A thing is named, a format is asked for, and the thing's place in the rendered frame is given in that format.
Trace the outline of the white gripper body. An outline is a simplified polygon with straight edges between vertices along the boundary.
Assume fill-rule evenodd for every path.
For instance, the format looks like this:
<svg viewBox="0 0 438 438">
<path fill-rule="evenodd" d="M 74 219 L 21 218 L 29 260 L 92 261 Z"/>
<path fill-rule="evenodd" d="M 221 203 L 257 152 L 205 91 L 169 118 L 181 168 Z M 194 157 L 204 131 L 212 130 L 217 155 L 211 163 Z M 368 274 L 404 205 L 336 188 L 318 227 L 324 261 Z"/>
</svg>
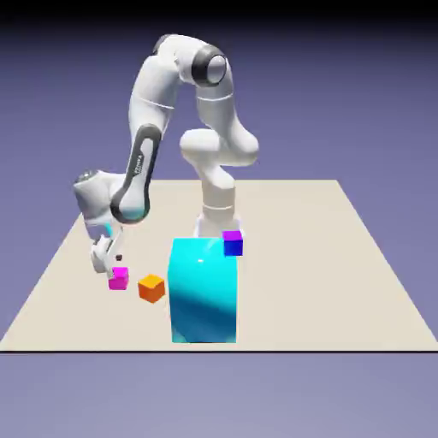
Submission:
<svg viewBox="0 0 438 438">
<path fill-rule="evenodd" d="M 115 257 L 120 253 L 123 240 L 123 229 L 120 228 L 112 235 L 101 232 L 94 240 L 91 248 L 91 261 L 97 273 L 112 273 Z"/>
</svg>

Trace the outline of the small magenta cube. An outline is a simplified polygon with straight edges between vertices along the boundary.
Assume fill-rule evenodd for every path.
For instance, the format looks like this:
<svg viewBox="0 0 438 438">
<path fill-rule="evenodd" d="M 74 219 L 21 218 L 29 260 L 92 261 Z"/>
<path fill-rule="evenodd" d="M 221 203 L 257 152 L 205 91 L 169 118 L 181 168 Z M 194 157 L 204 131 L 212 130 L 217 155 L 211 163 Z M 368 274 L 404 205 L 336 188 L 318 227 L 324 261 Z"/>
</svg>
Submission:
<svg viewBox="0 0 438 438">
<path fill-rule="evenodd" d="M 126 290 L 129 283 L 128 267 L 113 267 L 112 275 L 108 279 L 110 290 Z"/>
</svg>

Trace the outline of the small orange cube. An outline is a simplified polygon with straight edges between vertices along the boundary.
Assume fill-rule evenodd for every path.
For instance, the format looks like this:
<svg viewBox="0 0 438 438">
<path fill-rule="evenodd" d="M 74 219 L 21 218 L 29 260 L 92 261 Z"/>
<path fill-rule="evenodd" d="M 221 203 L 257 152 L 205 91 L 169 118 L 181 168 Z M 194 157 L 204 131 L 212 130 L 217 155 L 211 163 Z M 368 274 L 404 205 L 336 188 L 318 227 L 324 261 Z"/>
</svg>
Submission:
<svg viewBox="0 0 438 438">
<path fill-rule="evenodd" d="M 138 281 L 138 291 L 141 299 L 154 304 L 165 295 L 164 279 L 149 274 Z"/>
</svg>

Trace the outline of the small blue cube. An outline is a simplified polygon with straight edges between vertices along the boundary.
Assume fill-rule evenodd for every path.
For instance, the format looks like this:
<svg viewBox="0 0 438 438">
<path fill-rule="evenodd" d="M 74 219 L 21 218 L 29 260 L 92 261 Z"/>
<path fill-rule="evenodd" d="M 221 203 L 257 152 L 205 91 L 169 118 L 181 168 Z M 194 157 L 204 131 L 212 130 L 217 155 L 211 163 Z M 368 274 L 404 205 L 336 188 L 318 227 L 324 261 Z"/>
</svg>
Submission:
<svg viewBox="0 0 438 438">
<path fill-rule="evenodd" d="M 243 236 L 239 229 L 223 231 L 222 239 L 226 257 L 240 257 L 243 255 Z"/>
</svg>

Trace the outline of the large cyan box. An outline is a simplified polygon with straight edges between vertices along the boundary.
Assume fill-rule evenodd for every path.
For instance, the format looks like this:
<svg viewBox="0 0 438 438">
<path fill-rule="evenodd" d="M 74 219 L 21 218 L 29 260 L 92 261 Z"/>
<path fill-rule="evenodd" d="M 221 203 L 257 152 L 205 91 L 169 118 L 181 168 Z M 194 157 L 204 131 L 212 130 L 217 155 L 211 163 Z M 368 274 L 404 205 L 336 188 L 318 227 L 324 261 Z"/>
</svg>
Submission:
<svg viewBox="0 0 438 438">
<path fill-rule="evenodd" d="M 219 238 L 175 238 L 168 266 L 174 343 L 234 343 L 237 260 Z"/>
</svg>

